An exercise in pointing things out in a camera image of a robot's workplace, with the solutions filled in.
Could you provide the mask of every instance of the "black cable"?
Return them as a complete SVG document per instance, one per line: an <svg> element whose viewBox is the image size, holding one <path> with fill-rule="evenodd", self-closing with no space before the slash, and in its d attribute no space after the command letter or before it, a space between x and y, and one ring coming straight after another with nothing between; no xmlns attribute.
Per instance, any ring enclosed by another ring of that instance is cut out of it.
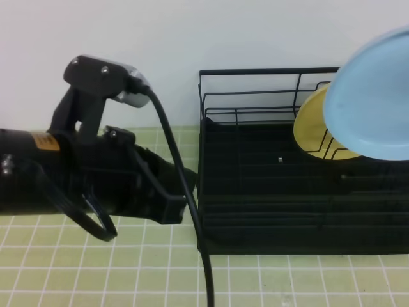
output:
<svg viewBox="0 0 409 307"><path fill-rule="evenodd" d="M187 205L189 206L190 215L192 216L194 229L196 231L197 236L197 245L199 247L199 251L202 257L203 262L203 269L204 269L204 278L206 280L206 292L207 292L207 306L214 307L215 306L215 289L213 284L213 274L212 274L212 264L210 263L210 256L207 252L205 237L203 235L203 229L200 224L199 212L197 210L196 201L193 197L193 194L189 191L189 185L187 184L183 161L180 157L179 149L176 145L176 141L174 140L174 136L172 133L171 126L169 121L167 120L167 116L165 111L160 103L159 98L156 94L152 91L152 89L144 85L140 79L131 78L130 84L130 91L133 93L142 93L150 98L153 103L153 106L158 113L160 123L162 124L162 128L164 130L164 134L166 137L167 144L169 145L169 149L171 151L171 155L173 158L174 166L176 171L178 172L182 188L185 192Z"/></svg>

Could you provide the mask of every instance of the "blue plate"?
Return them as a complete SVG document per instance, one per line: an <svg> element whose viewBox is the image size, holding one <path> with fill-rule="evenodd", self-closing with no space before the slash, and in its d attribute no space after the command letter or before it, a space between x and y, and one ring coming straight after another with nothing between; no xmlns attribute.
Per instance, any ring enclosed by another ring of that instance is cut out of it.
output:
<svg viewBox="0 0 409 307"><path fill-rule="evenodd" d="M349 150L409 160L409 28L352 57L332 81L323 111L328 130Z"/></svg>

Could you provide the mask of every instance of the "dish rack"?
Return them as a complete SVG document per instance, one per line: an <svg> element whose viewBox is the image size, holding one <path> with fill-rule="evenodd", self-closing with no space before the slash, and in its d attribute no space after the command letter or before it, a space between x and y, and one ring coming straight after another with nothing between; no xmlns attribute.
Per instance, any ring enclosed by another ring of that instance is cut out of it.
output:
<svg viewBox="0 0 409 307"><path fill-rule="evenodd" d="M337 69L200 71L197 195L211 254L409 253L409 162L319 159L293 138L301 94L317 90ZM294 85L203 89L211 76L238 75L293 76ZM301 86L309 75L320 80ZM291 97L277 105L275 97L283 93ZM256 95L270 95L270 103L255 106ZM247 106L225 106L225 96L246 97ZM216 107L207 106L209 97Z"/></svg>

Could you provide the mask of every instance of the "yellow plate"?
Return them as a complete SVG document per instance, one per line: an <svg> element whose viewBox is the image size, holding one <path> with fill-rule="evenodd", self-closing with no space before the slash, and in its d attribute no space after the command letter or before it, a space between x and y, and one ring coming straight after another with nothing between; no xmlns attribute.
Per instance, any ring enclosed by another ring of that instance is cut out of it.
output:
<svg viewBox="0 0 409 307"><path fill-rule="evenodd" d="M329 84L315 91L301 106L294 122L293 132L295 141L301 149L321 159L331 159L334 152L334 160L359 157L359 154L347 149L337 150L344 148L344 146L335 139L331 142L332 135L329 131L325 135L327 126L325 126L324 122L323 105L328 87Z"/></svg>

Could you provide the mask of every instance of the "green tile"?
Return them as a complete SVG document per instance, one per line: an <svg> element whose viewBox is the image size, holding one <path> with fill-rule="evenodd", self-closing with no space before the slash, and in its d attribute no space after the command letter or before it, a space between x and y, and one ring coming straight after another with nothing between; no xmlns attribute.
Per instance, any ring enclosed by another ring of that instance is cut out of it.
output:
<svg viewBox="0 0 409 307"><path fill-rule="evenodd" d="M119 219L120 219L120 217L119 216L110 216L110 218L111 218L111 220L112 220L112 222L114 223L114 225L116 226L116 225L119 225L118 224L118 221L119 221ZM100 220L96 217L96 215L94 215L94 221L97 221L99 224L101 224L101 222L100 222Z"/></svg>
<svg viewBox="0 0 409 307"><path fill-rule="evenodd" d="M31 245L55 246L58 241L60 228L37 228Z"/></svg>
<svg viewBox="0 0 409 307"><path fill-rule="evenodd" d="M393 307L389 295L362 295L362 307Z"/></svg>
<svg viewBox="0 0 409 307"><path fill-rule="evenodd" d="M171 229L166 226L147 226L145 230L145 244L169 244Z"/></svg>
<svg viewBox="0 0 409 307"><path fill-rule="evenodd" d="M200 275L203 275L203 279L200 279L200 287L202 291L206 291L206 281L205 273L200 270ZM229 291L229 271L227 269L213 270L213 277L215 283L215 290L219 292L228 292Z"/></svg>
<svg viewBox="0 0 409 307"><path fill-rule="evenodd" d="M27 248L1 248L0 265L2 267L19 267Z"/></svg>
<svg viewBox="0 0 409 307"><path fill-rule="evenodd" d="M107 270L81 269L79 272L77 290L82 291L102 291L105 287Z"/></svg>
<svg viewBox="0 0 409 307"><path fill-rule="evenodd" d="M7 306L10 293L0 293L0 306Z"/></svg>
<svg viewBox="0 0 409 307"><path fill-rule="evenodd" d="M0 290L13 289L18 273L18 269L2 269L0 278Z"/></svg>
<svg viewBox="0 0 409 307"><path fill-rule="evenodd" d="M64 223L64 214L50 214L46 216L41 216L39 225L54 226L62 225Z"/></svg>
<svg viewBox="0 0 409 307"><path fill-rule="evenodd" d="M171 269L169 271L169 291L196 291L197 270Z"/></svg>
<svg viewBox="0 0 409 307"><path fill-rule="evenodd" d="M40 293L14 293L8 307L37 306L40 296Z"/></svg>
<svg viewBox="0 0 409 307"><path fill-rule="evenodd" d="M260 256L260 267L288 267L287 256Z"/></svg>
<svg viewBox="0 0 409 307"><path fill-rule="evenodd" d="M135 306L136 307L162 307L165 306L165 295L164 294L145 294L145 293L138 293L135 299Z"/></svg>
<svg viewBox="0 0 409 307"><path fill-rule="evenodd" d="M51 269L46 290L70 291L74 289L77 269Z"/></svg>
<svg viewBox="0 0 409 307"><path fill-rule="evenodd" d="M230 287L232 292L258 292L260 286L257 268L254 270L231 269Z"/></svg>
<svg viewBox="0 0 409 307"><path fill-rule="evenodd" d="M263 296L264 306L267 307L294 307L294 298L289 294Z"/></svg>
<svg viewBox="0 0 409 307"><path fill-rule="evenodd" d="M320 256L322 267L349 267L350 261L348 256L334 255L334 256Z"/></svg>
<svg viewBox="0 0 409 307"><path fill-rule="evenodd" d="M137 269L111 269L108 277L108 291L134 291Z"/></svg>
<svg viewBox="0 0 409 307"><path fill-rule="evenodd" d="M38 216L15 216L12 225L35 226Z"/></svg>
<svg viewBox="0 0 409 307"><path fill-rule="evenodd" d="M0 225L1 226L10 225L12 219L13 219L12 216L0 216Z"/></svg>
<svg viewBox="0 0 409 307"><path fill-rule="evenodd" d="M111 259L112 248L86 248L83 267L107 267Z"/></svg>
<svg viewBox="0 0 409 307"><path fill-rule="evenodd" d="M203 296L203 300L200 298L200 305L199 307L207 307L207 300L205 295ZM227 307L229 306L229 296L227 294L215 294L215 306L220 307Z"/></svg>
<svg viewBox="0 0 409 307"><path fill-rule="evenodd" d="M47 269L22 269L16 290L43 290Z"/></svg>
<svg viewBox="0 0 409 307"><path fill-rule="evenodd" d="M324 295L296 295L297 307L327 307Z"/></svg>
<svg viewBox="0 0 409 307"><path fill-rule="evenodd" d="M153 221L151 219L146 220L146 226L161 226L158 222Z"/></svg>
<svg viewBox="0 0 409 307"><path fill-rule="evenodd" d="M28 245L33 235L34 227L10 228L4 245Z"/></svg>
<svg viewBox="0 0 409 307"><path fill-rule="evenodd" d="M121 226L144 225L144 224L145 224L145 219L138 219L137 217L121 216L121 221L120 221Z"/></svg>
<svg viewBox="0 0 409 307"><path fill-rule="evenodd" d="M392 292L409 292L409 270L387 269L386 273Z"/></svg>
<svg viewBox="0 0 409 307"><path fill-rule="evenodd" d="M317 271L292 271L295 292L323 292L321 273Z"/></svg>
<svg viewBox="0 0 409 307"><path fill-rule="evenodd" d="M141 269L138 291L163 291L166 289L167 269Z"/></svg>
<svg viewBox="0 0 409 307"><path fill-rule="evenodd" d="M64 227L59 245L84 245L87 233L79 227Z"/></svg>
<svg viewBox="0 0 409 307"><path fill-rule="evenodd" d="M31 246L28 250L24 266L49 267L53 254L54 248L36 248L34 246Z"/></svg>
<svg viewBox="0 0 409 307"><path fill-rule="evenodd" d="M196 247L172 248L171 267L197 267L198 255Z"/></svg>
<svg viewBox="0 0 409 307"><path fill-rule="evenodd" d="M169 248L144 246L142 250L143 267L167 267L169 263Z"/></svg>
<svg viewBox="0 0 409 307"><path fill-rule="evenodd" d="M232 307L256 307L261 306L261 297L259 294L231 294Z"/></svg>
<svg viewBox="0 0 409 307"><path fill-rule="evenodd" d="M113 267L137 267L141 248L114 248L112 256Z"/></svg>
<svg viewBox="0 0 409 307"><path fill-rule="evenodd" d="M99 307L103 294L74 294L72 306L75 307Z"/></svg>
<svg viewBox="0 0 409 307"><path fill-rule="evenodd" d="M105 295L103 307L133 307L134 306L134 295L133 294L111 294ZM159 306L159 305L137 305L137 306Z"/></svg>
<svg viewBox="0 0 409 307"><path fill-rule="evenodd" d="M357 295L328 295L329 307L360 307Z"/></svg>
<svg viewBox="0 0 409 307"><path fill-rule="evenodd" d="M354 267L381 267L378 255L350 256Z"/></svg>
<svg viewBox="0 0 409 307"><path fill-rule="evenodd" d="M227 267L228 257L226 255L210 255L210 261L214 267ZM202 259L199 259L200 267L203 267Z"/></svg>
<svg viewBox="0 0 409 307"><path fill-rule="evenodd" d="M359 292L388 292L382 270L355 270Z"/></svg>
<svg viewBox="0 0 409 307"><path fill-rule="evenodd" d="M409 306L409 294L395 295L394 301L396 303L396 307L408 307Z"/></svg>
<svg viewBox="0 0 409 307"><path fill-rule="evenodd" d="M196 233L193 226L184 226L184 227L174 227L173 228L173 238L172 245L185 245L191 244L196 245Z"/></svg>
<svg viewBox="0 0 409 307"><path fill-rule="evenodd" d="M138 245L142 243L143 227L118 227L116 245Z"/></svg>
<svg viewBox="0 0 409 307"><path fill-rule="evenodd" d="M287 270L261 270L264 292L291 292L291 279Z"/></svg>
<svg viewBox="0 0 409 307"><path fill-rule="evenodd" d="M255 255L231 255L230 267L258 267L258 259Z"/></svg>
<svg viewBox="0 0 409 307"><path fill-rule="evenodd" d="M197 306L196 294L173 294L167 296L167 305L171 307L193 307Z"/></svg>
<svg viewBox="0 0 409 307"><path fill-rule="evenodd" d="M78 267L84 248L58 247L54 257L54 267Z"/></svg>
<svg viewBox="0 0 409 307"><path fill-rule="evenodd" d="M40 307L70 307L71 294L44 293Z"/></svg>
<svg viewBox="0 0 409 307"><path fill-rule="evenodd" d="M352 272L349 270L325 270L324 282L328 292L355 292Z"/></svg>
<svg viewBox="0 0 409 307"><path fill-rule="evenodd" d="M319 267L317 256L290 256L291 267Z"/></svg>
<svg viewBox="0 0 409 307"><path fill-rule="evenodd" d="M139 146L154 145L157 142L157 132L151 131L139 131L136 133L136 143Z"/></svg>
<svg viewBox="0 0 409 307"><path fill-rule="evenodd" d="M405 255L381 255L382 263L386 267L408 267L409 257Z"/></svg>
<svg viewBox="0 0 409 307"><path fill-rule="evenodd" d="M199 147L197 145L182 145L180 147L180 155L183 158L195 158L199 157Z"/></svg>

